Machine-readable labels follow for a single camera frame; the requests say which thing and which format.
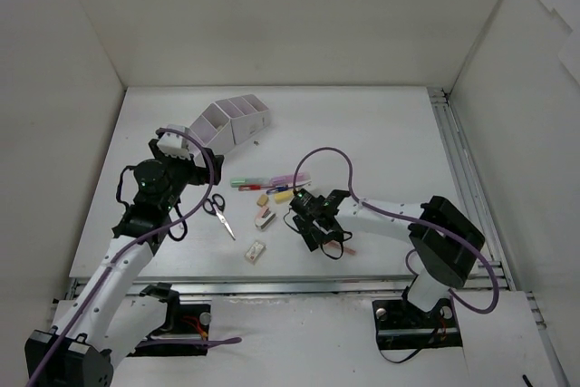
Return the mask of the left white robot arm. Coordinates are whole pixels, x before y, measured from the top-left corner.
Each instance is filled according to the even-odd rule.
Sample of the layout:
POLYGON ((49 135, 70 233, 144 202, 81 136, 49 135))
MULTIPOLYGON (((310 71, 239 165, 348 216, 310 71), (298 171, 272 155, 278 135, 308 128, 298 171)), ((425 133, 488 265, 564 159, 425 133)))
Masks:
POLYGON ((147 335, 178 327, 178 295, 167 287, 147 291, 132 307, 123 302, 175 226, 170 214, 184 189, 218 185, 224 158, 176 129, 156 134, 149 143, 151 158, 127 168, 138 190, 123 205, 97 270, 59 321, 47 332, 33 331, 26 341, 28 385, 108 386, 121 361, 147 335))

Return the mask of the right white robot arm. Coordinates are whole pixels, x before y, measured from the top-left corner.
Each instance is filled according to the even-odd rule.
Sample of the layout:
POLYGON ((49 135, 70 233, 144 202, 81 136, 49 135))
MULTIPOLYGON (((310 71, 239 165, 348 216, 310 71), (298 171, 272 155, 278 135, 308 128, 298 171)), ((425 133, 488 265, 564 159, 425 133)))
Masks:
POLYGON ((315 196, 306 189, 290 202, 297 233, 312 251, 340 247, 355 233, 409 243, 423 264, 401 302, 403 319, 421 325, 452 289, 461 289, 485 244, 484 235, 450 201, 434 196, 421 204, 356 200, 346 190, 315 196))

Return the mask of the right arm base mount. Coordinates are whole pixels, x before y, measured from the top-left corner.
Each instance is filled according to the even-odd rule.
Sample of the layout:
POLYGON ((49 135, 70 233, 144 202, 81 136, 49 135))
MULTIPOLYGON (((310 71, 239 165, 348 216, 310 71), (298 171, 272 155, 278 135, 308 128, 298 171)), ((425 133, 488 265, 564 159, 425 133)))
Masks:
POLYGON ((380 351, 415 351, 463 345, 448 298, 430 312, 402 299, 372 300, 375 340, 380 351))

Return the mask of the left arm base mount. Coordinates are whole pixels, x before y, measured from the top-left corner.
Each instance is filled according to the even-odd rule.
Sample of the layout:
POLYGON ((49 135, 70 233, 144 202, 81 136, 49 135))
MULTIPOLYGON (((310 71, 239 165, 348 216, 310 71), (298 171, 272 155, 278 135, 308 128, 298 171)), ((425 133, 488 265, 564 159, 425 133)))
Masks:
MULTIPOLYGON (((211 305, 208 303, 182 304, 172 317, 169 330, 155 330, 146 341, 207 340, 211 322, 211 305)), ((155 344, 136 349, 129 357, 199 357, 206 356, 205 346, 193 344, 155 344)))

